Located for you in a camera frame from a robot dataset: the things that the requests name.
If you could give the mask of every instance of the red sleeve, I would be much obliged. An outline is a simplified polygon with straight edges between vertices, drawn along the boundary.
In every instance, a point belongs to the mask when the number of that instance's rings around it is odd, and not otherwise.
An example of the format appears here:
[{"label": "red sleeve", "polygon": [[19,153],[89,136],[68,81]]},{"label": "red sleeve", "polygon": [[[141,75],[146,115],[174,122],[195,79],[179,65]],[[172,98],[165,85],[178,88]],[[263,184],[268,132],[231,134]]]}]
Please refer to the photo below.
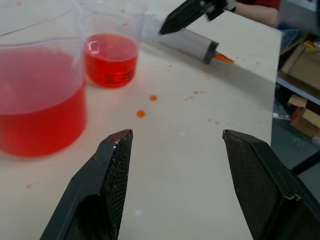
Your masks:
[{"label": "red sleeve", "polygon": [[253,5],[260,5],[279,10],[281,0],[255,0]]}]

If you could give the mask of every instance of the red droplet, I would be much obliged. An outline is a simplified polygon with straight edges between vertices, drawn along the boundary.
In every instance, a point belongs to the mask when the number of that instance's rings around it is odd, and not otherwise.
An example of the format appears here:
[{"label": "red droplet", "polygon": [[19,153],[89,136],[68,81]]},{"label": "red droplet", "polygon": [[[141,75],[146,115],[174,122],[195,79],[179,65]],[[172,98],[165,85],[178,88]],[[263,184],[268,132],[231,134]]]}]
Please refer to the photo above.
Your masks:
[{"label": "red droplet", "polygon": [[151,96],[149,97],[149,100],[150,100],[151,102],[155,102],[155,101],[158,100],[158,97],[157,97],[156,95],[151,95]]},{"label": "red droplet", "polygon": [[144,118],[146,116],[146,112],[143,110],[139,110],[136,112],[136,116],[140,119]]}]

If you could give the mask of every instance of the shelf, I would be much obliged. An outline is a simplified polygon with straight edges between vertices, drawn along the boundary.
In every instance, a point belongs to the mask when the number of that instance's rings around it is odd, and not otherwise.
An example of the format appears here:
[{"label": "shelf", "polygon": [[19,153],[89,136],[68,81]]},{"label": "shelf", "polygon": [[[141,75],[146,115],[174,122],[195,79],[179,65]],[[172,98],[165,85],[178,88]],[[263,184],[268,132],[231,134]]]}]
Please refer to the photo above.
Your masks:
[{"label": "shelf", "polygon": [[292,77],[289,77],[284,73],[279,72],[276,78],[276,82],[281,86],[293,91],[294,93],[308,99],[309,101],[317,105],[320,105],[320,94],[310,89],[309,87],[300,84],[297,80],[294,80]]}]

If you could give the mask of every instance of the person's arm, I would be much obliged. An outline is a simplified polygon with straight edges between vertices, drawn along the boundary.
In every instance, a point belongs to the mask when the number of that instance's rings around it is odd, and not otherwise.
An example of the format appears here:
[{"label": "person's arm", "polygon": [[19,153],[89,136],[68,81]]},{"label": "person's arm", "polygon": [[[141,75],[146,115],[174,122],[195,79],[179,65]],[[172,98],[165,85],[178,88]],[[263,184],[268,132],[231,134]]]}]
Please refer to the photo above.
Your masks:
[{"label": "person's arm", "polygon": [[278,23],[278,10],[273,7],[247,5],[237,2],[235,13],[273,28]]}]

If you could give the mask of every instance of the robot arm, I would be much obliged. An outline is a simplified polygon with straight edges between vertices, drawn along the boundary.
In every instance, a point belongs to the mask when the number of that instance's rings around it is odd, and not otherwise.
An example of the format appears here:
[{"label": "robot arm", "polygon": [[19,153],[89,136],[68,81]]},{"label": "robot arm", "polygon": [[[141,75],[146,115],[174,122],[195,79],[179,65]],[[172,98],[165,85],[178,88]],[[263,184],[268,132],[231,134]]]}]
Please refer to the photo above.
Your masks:
[{"label": "robot arm", "polygon": [[204,14],[212,21],[225,10],[234,11],[236,3],[236,0],[187,0],[167,16],[160,34],[178,32]]}]

